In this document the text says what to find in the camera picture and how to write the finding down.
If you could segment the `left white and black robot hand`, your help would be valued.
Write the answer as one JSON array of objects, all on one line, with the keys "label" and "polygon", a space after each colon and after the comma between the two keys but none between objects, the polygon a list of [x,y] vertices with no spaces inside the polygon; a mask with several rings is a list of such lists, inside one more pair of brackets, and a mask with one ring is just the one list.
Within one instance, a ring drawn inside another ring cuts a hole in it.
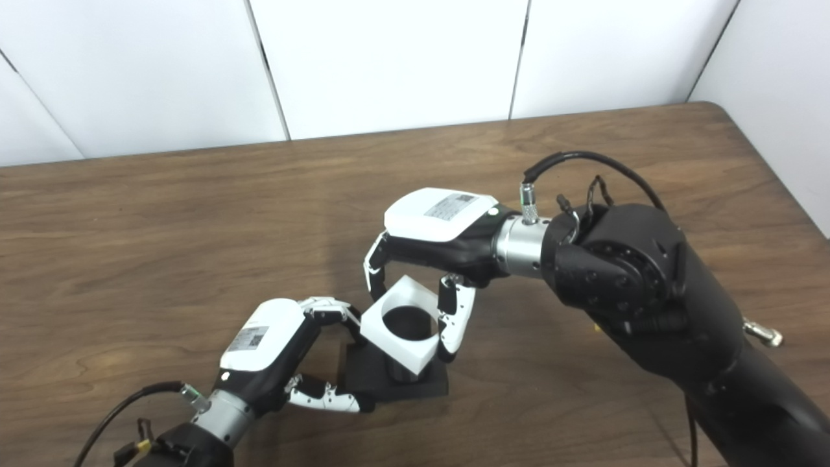
[{"label": "left white and black robot hand", "polygon": [[359,348],[367,344],[360,316],[356,307],[332,296],[262,302],[220,357],[213,389],[240,399],[256,418],[286,404],[312,410],[374,412],[373,397],[298,372],[324,326],[343,325]]}]

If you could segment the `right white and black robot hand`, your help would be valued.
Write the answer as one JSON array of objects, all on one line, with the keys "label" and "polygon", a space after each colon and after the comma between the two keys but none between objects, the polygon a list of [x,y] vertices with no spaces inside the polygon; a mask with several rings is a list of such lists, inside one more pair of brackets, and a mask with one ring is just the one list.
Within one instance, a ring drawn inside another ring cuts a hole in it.
[{"label": "right white and black robot hand", "polygon": [[383,215],[383,231],[362,269],[374,301],[386,293],[385,268],[400,262],[444,273],[439,284],[438,358],[452,363],[475,301],[509,272],[501,265],[496,239],[516,211],[489,195],[423,188],[395,201]]}]

